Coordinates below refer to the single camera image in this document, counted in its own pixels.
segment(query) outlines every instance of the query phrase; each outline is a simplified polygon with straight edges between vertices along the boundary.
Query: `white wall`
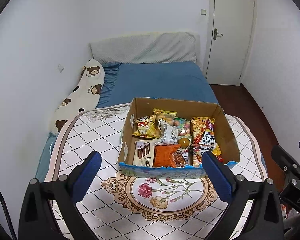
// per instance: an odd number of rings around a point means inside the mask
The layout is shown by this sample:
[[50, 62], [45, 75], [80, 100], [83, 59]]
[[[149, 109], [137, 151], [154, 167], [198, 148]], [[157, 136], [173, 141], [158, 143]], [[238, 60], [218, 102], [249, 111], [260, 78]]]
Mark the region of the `white wall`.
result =
[[300, 11], [292, 0], [257, 0], [256, 29], [243, 84], [279, 144], [300, 163]]
[[16, 231], [49, 120], [90, 58], [81, 1], [11, 0], [0, 15], [0, 189]]
[[152, 31], [192, 30], [200, 34], [205, 54], [209, 0], [87, 0], [90, 41]]

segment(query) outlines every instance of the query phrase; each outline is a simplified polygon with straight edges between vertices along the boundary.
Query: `wooden floor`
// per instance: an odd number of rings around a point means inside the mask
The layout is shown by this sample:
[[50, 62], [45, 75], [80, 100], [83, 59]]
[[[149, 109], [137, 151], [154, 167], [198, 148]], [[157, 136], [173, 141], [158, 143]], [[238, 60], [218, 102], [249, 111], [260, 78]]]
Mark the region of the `wooden floor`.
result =
[[278, 141], [263, 112], [243, 85], [211, 85], [226, 114], [237, 116], [250, 128], [256, 137], [266, 162], [269, 178], [279, 191], [284, 184], [284, 173], [271, 158], [271, 149]]

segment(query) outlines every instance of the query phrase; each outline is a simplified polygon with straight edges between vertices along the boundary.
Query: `door frame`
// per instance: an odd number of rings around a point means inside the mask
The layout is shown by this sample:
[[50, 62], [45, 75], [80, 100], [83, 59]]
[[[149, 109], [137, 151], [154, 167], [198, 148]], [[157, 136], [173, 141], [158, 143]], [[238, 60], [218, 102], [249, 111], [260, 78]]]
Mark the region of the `door frame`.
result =
[[[241, 81], [244, 78], [248, 61], [250, 58], [251, 46], [253, 42], [253, 36], [256, 27], [256, 20], [257, 20], [257, 0], [253, 0], [254, 7], [253, 7], [253, 19], [252, 19], [252, 27], [251, 27], [251, 34], [250, 34], [250, 41], [248, 45], [248, 51], [246, 54], [246, 58], [244, 60], [243, 68], [241, 71], [241, 76], [238, 81], [238, 85], [240, 85]], [[208, 73], [208, 65], [210, 59], [210, 52], [211, 52], [211, 45], [212, 45], [212, 36], [213, 36], [213, 25], [214, 25], [214, 0], [209, 0], [209, 19], [208, 19], [208, 29], [207, 29], [207, 44], [206, 44], [206, 52], [203, 61], [203, 73], [207, 78]]]

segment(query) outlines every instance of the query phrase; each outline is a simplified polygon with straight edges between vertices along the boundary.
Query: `black cable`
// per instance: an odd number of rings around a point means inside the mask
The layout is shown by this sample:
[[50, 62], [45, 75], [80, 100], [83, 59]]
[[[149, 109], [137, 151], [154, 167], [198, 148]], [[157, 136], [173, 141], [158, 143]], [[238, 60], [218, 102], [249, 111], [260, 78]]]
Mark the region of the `black cable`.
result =
[[2, 208], [3, 208], [4, 215], [6, 216], [6, 220], [7, 220], [8, 226], [9, 226], [10, 233], [12, 235], [12, 239], [17, 240], [17, 236], [16, 236], [16, 233], [14, 232], [14, 229], [13, 229], [13, 225], [12, 225], [12, 222], [11, 222], [9, 211], [8, 211], [7, 205], [6, 205], [6, 203], [3, 199], [1, 191], [0, 191], [0, 202], [1, 202], [1, 205], [2, 205]]

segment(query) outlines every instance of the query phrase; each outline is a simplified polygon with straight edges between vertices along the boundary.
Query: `blue mattress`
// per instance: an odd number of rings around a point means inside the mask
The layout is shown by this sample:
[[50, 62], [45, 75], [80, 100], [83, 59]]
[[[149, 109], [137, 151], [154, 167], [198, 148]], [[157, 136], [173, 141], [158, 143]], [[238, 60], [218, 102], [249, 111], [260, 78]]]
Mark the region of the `blue mattress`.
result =
[[[96, 108], [129, 103], [135, 97], [172, 98], [217, 103], [202, 75], [191, 61], [157, 64], [105, 64], [104, 86]], [[44, 181], [56, 137], [49, 135], [40, 157], [36, 178]]]

